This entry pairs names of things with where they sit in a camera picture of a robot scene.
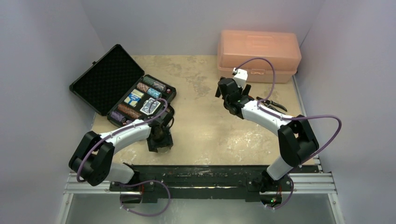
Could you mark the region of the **blue striped card deck box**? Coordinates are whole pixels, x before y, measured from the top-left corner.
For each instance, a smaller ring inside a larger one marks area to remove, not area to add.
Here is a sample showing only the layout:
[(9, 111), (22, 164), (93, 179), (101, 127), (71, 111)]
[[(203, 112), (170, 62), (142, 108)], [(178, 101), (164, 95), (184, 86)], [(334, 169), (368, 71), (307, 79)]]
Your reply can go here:
[(134, 89), (124, 99), (124, 103), (131, 107), (136, 107), (139, 101), (143, 98), (143, 96), (143, 92), (139, 91), (138, 89)]

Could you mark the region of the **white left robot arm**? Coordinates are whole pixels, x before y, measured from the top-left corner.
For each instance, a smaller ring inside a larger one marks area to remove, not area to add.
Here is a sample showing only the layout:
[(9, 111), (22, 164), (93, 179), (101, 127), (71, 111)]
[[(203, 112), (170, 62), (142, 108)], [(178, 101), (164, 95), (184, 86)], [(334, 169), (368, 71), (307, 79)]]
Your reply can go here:
[(132, 164), (113, 162), (113, 156), (141, 140), (147, 142), (150, 152), (171, 149), (173, 139), (170, 129), (174, 113), (174, 109), (169, 107), (153, 121), (137, 119), (112, 132), (87, 132), (71, 156), (69, 168), (79, 175), (78, 182), (97, 186), (103, 181), (110, 181), (128, 191), (137, 189), (140, 172)]

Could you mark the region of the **blue patterned card deck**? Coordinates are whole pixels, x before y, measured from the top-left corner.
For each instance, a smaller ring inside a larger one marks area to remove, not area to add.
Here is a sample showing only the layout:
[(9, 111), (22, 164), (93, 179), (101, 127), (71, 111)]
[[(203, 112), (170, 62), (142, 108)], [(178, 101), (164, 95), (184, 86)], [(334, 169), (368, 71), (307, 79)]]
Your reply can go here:
[(158, 101), (154, 98), (149, 98), (144, 102), (143, 106), (140, 108), (140, 112), (145, 115), (151, 115), (157, 110), (157, 108), (160, 105), (161, 105), (161, 101)]

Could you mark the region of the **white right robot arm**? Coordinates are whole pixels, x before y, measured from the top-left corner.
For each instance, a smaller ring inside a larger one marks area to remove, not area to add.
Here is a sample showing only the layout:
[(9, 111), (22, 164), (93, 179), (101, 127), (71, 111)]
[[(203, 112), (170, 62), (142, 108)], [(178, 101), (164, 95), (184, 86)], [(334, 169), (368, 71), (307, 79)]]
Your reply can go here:
[(286, 116), (248, 95), (250, 85), (239, 87), (232, 78), (221, 77), (215, 96), (222, 98), (230, 114), (258, 124), (278, 137), (280, 155), (262, 172), (260, 191), (273, 190), (292, 169), (303, 164), (318, 149), (313, 129), (303, 115)]

